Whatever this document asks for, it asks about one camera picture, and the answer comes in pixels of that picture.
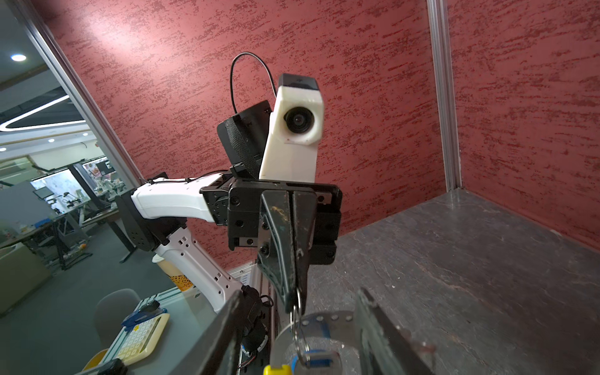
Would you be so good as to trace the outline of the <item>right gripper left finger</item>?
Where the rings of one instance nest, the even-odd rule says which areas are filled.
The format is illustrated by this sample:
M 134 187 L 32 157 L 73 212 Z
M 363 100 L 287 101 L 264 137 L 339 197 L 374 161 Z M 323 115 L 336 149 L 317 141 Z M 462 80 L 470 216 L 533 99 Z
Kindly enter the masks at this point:
M 243 295 L 236 291 L 170 374 L 236 374 L 244 331 L 240 320 L 243 312 Z

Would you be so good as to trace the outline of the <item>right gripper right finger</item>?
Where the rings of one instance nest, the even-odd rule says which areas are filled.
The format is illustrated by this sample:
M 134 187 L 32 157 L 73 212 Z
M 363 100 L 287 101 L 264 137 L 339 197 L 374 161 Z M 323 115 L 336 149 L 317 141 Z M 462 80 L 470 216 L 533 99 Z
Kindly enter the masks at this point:
M 355 336 L 363 374 L 431 374 L 370 292 L 356 293 Z

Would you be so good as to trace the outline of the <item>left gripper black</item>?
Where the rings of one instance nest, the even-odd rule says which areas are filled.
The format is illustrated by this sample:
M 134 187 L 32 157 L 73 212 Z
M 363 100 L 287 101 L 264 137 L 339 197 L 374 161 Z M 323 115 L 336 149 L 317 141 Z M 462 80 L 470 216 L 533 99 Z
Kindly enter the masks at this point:
M 294 192 L 294 230 L 288 192 Z M 332 184 L 237 179 L 229 200 L 230 249 L 259 250 L 259 268 L 284 308 L 292 309 L 298 301 L 299 312 L 304 314 L 309 264 L 330 265 L 335 260 L 342 221 L 341 189 Z

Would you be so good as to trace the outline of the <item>yellow capped key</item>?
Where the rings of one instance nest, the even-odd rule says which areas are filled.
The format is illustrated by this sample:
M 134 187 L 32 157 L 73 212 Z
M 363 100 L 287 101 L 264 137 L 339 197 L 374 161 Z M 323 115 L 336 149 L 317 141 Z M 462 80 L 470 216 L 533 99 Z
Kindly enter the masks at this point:
M 273 366 L 268 365 L 263 369 L 263 375 L 293 375 L 292 368 L 289 365 Z

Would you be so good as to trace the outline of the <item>metal keyring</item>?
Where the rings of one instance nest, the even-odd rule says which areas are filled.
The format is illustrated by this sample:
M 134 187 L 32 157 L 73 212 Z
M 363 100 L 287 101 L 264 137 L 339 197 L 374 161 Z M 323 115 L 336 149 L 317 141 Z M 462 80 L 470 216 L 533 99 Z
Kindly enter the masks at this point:
M 302 318 L 297 317 L 294 312 L 292 322 L 281 331 L 271 345 L 268 365 L 289 365 L 292 367 L 295 358 L 304 363 L 308 359 L 309 351 L 320 349 L 338 352 L 342 360 L 343 373 L 345 373 L 343 356 L 339 352 L 345 348 L 356 353 L 359 362 L 359 373 L 363 374 L 359 361 L 358 342 L 355 336 L 354 310 L 355 308 L 352 311 L 315 312 Z M 432 370 L 434 364 L 427 363 L 423 355 L 434 354 L 435 348 L 424 343 L 413 342 L 405 331 L 397 325 L 395 326 L 434 373 L 434 370 Z

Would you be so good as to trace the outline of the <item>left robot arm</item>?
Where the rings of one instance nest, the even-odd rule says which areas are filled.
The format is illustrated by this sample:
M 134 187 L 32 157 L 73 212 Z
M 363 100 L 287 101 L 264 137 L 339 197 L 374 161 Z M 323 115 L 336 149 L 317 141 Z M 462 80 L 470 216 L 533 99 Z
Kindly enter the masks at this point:
M 129 239 L 173 264 L 220 311 L 242 294 L 242 348 L 249 356 L 267 346 L 261 294 L 235 281 L 201 247 L 189 219 L 227 229 L 230 249 L 253 248 L 286 313 L 306 308 L 308 270 L 333 263 L 342 219 L 342 190 L 332 184 L 261 181 L 270 104 L 260 102 L 217 128 L 231 161 L 228 170 L 196 178 L 160 174 L 117 198 Z

